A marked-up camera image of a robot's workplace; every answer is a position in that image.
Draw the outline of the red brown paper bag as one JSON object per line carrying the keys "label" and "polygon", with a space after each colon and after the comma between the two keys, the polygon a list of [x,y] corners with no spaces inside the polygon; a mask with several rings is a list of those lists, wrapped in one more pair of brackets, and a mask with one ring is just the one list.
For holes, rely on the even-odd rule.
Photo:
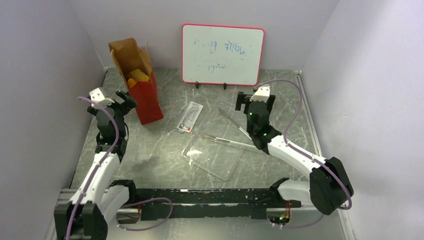
{"label": "red brown paper bag", "polygon": [[[139,47],[134,38],[108,43],[111,59],[124,85],[137,103],[136,114],[142,125],[161,120],[164,116],[158,100],[157,82],[147,47]],[[134,80],[130,84],[129,74],[141,71],[148,81]]]}

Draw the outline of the orange fake bread loaf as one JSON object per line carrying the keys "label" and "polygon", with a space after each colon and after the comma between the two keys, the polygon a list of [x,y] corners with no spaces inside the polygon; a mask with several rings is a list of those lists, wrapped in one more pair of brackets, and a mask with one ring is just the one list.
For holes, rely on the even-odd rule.
{"label": "orange fake bread loaf", "polygon": [[127,80],[128,88],[131,89],[137,84],[137,81],[134,78],[129,78]]}

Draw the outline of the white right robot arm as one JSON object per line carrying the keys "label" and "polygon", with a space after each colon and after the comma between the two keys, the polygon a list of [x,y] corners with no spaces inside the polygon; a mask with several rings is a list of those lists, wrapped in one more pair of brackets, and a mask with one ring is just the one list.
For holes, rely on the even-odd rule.
{"label": "white right robot arm", "polygon": [[312,154],[289,141],[270,124],[270,113],[275,96],[259,96],[239,92],[235,110],[244,107],[246,133],[255,148],[277,157],[307,178],[306,181],[282,179],[274,184],[270,202],[282,207],[288,201],[312,204],[320,213],[330,215],[337,209],[352,206],[353,187],[341,160]]}

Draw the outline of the metal tongs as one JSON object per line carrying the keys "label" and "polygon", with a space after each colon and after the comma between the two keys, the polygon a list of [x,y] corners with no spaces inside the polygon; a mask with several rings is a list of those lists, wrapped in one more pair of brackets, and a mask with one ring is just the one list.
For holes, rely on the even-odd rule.
{"label": "metal tongs", "polygon": [[228,107],[215,107],[202,123],[200,137],[215,143],[256,151],[246,127],[246,115]]}

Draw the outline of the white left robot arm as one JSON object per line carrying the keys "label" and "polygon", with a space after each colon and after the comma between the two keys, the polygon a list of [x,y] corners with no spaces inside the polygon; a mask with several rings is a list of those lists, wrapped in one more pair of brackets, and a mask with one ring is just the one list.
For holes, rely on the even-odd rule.
{"label": "white left robot arm", "polygon": [[132,180],[111,181],[127,148],[128,126],[125,115],[137,106],[128,92],[116,91],[119,103],[107,97],[98,87],[88,97],[87,112],[97,121],[98,133],[94,157],[80,187],[67,203],[58,204],[53,213],[56,237],[59,240],[105,240],[108,224],[123,205],[134,207],[139,200]]}

